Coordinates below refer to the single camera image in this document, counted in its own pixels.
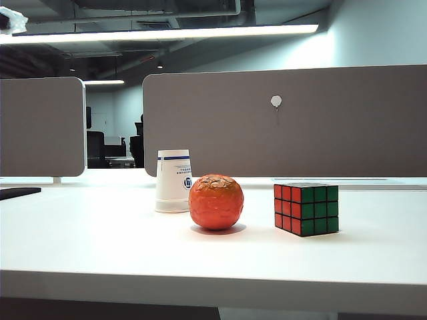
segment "light fixture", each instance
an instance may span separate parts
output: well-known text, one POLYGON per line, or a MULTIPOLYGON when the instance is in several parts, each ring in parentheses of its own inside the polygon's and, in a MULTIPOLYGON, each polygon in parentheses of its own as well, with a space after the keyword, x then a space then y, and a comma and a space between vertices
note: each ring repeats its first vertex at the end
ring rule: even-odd
POLYGON ((123 85, 125 81, 123 80, 90 80, 83 81, 85 85, 123 85))
POLYGON ((211 29, 172 29, 150 31, 118 31, 100 33, 64 33, 50 35, 0 35, 0 45, 20 43, 64 43, 87 41, 173 41, 188 38, 242 37, 250 35, 290 35, 313 33, 318 25, 274 25, 211 29))

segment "paper cup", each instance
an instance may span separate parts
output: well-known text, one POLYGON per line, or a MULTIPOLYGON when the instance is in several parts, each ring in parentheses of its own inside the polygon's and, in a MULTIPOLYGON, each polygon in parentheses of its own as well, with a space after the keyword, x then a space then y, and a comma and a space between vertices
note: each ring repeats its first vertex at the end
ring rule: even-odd
POLYGON ((159 150, 155 210, 166 213, 189 211, 188 195, 192 184, 189 151, 159 150))

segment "white pushpin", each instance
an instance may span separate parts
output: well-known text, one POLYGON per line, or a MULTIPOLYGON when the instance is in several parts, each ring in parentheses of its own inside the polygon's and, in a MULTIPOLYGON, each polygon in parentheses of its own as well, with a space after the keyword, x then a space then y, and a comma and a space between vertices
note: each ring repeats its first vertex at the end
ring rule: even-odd
POLYGON ((273 107, 276 108, 276 112, 279 111, 279 106, 282 104, 282 98, 279 95, 274 95, 270 101, 273 107))

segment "office chair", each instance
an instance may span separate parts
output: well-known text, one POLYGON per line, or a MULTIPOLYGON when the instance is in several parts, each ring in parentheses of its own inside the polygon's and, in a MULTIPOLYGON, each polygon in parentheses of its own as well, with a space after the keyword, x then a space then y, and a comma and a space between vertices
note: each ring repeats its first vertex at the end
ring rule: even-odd
POLYGON ((131 137, 130 151, 135 159, 135 167, 144 168, 144 140, 141 135, 131 137))
POLYGON ((86 131, 87 138, 87 167, 109 168, 105 160, 104 134, 100 131, 86 131))
POLYGON ((130 138, 130 151, 135 159, 135 167, 144 168, 143 115, 141 115, 141 122, 135 122, 135 126, 137 135, 130 138))

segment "green cube face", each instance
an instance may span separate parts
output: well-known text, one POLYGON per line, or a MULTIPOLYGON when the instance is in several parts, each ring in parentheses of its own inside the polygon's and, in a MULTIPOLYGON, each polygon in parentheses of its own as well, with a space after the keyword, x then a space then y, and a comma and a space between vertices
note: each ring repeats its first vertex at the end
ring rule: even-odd
POLYGON ((338 215, 338 202, 328 202, 328 217, 336 217, 338 215))
POLYGON ((313 220, 301 220, 301 235, 313 235, 314 224, 313 220))
POLYGON ((327 215, 326 202, 314 203, 314 217, 324 218, 327 215))
POLYGON ((327 188, 328 201, 338 201, 338 186, 331 185, 327 188))
POLYGON ((338 232, 338 217, 328 218, 328 232, 338 232))
POLYGON ((314 234, 321 235, 328 232, 328 224, 326 219, 315 219, 314 220, 314 234))
POLYGON ((314 217, 314 204, 303 203, 301 205, 301 219, 313 219, 314 217))
POLYGON ((314 202, 326 201, 326 187, 314 187, 314 202))
POLYGON ((313 202, 314 201, 314 191, 313 188, 302 188, 301 189, 301 202, 313 202))

